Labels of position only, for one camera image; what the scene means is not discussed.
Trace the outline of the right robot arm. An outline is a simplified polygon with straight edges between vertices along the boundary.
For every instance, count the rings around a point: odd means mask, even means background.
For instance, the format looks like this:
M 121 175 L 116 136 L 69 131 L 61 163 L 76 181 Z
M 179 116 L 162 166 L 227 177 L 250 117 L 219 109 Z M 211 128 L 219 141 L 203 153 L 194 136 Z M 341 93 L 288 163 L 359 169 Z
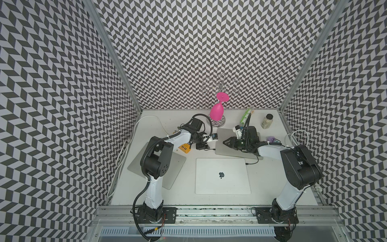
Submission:
M 298 223 L 296 204 L 304 191 L 322 178 L 322 171 L 307 146 L 299 144 L 293 147 L 280 142 L 261 141 L 253 126 L 244 127 L 240 137 L 230 137 L 223 141 L 228 148 L 256 157 L 268 157 L 280 160 L 287 178 L 280 195 L 270 208 L 257 208 L 256 217 L 262 223 L 262 217 L 268 223 Z

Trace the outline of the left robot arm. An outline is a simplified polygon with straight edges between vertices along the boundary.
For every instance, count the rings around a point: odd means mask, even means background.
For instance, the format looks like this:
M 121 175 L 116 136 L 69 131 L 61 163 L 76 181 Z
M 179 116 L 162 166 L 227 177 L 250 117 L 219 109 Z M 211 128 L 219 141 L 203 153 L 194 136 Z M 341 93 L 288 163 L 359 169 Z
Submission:
M 157 223 L 164 218 L 163 176 L 169 170 L 174 149 L 184 144 L 205 144 L 213 135 L 213 125 L 210 124 L 210 134 L 204 137 L 201 132 L 204 123 L 198 117 L 211 121 L 208 115 L 195 114 L 187 123 L 181 125 L 176 133 L 164 138 L 154 136 L 150 139 L 140 159 L 141 172 L 147 183 L 132 204 L 136 222 Z

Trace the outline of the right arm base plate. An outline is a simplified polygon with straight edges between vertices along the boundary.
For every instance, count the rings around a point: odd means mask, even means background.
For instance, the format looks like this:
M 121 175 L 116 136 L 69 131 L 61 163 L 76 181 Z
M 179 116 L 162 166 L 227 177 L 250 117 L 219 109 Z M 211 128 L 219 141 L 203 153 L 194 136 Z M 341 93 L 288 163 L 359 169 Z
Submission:
M 255 207 L 254 210 L 258 224 L 292 225 L 299 223 L 295 208 L 284 211 L 279 207 Z

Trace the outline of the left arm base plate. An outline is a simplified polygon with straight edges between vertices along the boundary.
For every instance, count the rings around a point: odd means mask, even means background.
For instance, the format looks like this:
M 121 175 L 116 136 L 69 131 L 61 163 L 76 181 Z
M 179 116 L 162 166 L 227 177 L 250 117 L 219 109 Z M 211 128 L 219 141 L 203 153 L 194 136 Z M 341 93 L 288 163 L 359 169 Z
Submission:
M 175 224 L 177 215 L 176 207 L 163 207 L 151 209 L 147 206 L 140 207 L 135 215 L 135 220 L 140 224 L 166 223 Z

